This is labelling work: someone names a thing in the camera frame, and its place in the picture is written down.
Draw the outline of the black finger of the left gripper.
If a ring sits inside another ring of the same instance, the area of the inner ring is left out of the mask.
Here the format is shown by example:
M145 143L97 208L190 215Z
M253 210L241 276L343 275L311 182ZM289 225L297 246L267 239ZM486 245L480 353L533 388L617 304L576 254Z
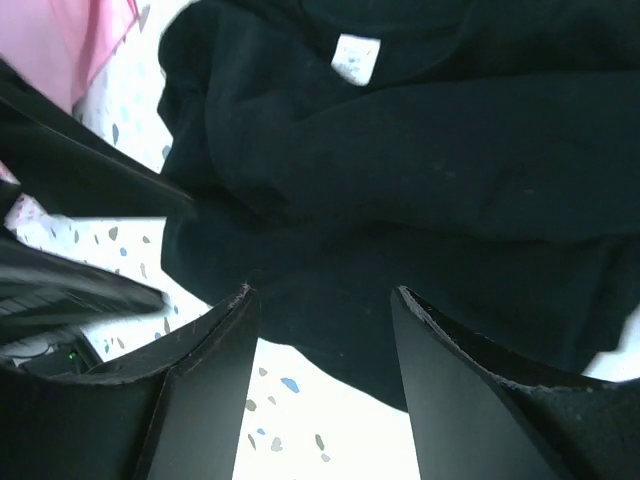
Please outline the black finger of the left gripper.
M1 64L1 162L54 215L191 216L194 200L85 128Z

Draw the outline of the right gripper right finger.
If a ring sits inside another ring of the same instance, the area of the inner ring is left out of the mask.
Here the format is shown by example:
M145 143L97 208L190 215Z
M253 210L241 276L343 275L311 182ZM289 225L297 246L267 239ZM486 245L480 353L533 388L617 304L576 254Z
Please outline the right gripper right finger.
M447 318L411 290L391 296L424 480L636 480L639 383L570 374Z

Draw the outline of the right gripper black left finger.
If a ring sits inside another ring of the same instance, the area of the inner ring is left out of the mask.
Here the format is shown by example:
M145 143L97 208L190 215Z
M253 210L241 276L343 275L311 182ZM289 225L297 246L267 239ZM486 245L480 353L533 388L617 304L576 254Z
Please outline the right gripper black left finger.
M1 370L5 479L229 479L260 323L249 288L83 374Z

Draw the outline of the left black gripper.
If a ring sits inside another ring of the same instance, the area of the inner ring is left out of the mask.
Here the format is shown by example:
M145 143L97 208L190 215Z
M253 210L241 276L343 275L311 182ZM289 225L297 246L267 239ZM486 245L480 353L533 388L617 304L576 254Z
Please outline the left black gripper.
M1 240L1 367L41 377L104 363L79 326L157 313L165 294L110 271Z

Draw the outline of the black t-shirt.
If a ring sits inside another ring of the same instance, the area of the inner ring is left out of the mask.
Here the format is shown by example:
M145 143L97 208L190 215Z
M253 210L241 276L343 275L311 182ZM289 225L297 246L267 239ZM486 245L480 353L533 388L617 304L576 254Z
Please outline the black t-shirt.
M639 303L635 1L197 1L159 44L163 270L406 406L389 296L581 373Z

